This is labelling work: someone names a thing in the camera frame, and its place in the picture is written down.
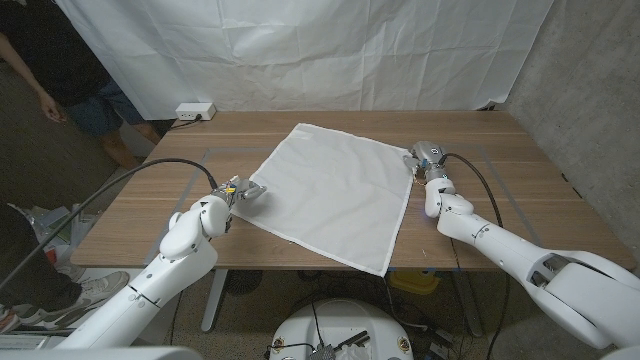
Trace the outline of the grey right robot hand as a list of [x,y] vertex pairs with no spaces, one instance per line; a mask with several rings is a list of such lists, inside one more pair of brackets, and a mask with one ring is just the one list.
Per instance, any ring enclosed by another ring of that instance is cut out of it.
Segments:
[[437,178],[447,178],[444,165],[440,163],[444,157],[441,146],[429,141],[419,141],[403,156],[404,164],[411,170],[415,179],[423,178],[426,182]]

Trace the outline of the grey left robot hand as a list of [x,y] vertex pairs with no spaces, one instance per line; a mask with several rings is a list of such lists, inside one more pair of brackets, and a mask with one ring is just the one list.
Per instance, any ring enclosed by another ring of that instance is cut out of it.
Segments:
[[223,199],[229,207],[232,207],[238,201],[258,198],[266,191],[266,186],[236,175],[215,188],[211,194]]

